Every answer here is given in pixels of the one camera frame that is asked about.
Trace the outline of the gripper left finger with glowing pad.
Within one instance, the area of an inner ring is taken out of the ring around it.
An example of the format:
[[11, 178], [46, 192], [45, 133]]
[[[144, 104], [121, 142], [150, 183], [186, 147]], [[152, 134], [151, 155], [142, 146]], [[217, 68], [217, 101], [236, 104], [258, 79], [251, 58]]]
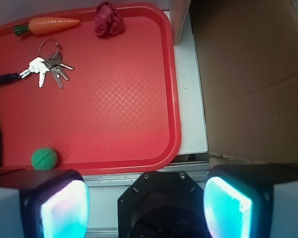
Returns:
[[0, 169], [0, 238], [83, 238], [89, 206], [78, 171]]

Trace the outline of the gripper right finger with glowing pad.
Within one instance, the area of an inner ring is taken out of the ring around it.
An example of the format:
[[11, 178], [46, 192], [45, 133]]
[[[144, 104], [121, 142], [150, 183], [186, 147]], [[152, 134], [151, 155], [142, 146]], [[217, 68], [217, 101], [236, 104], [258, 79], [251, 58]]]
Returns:
[[213, 238], [298, 238], [298, 164], [213, 166], [204, 213]]

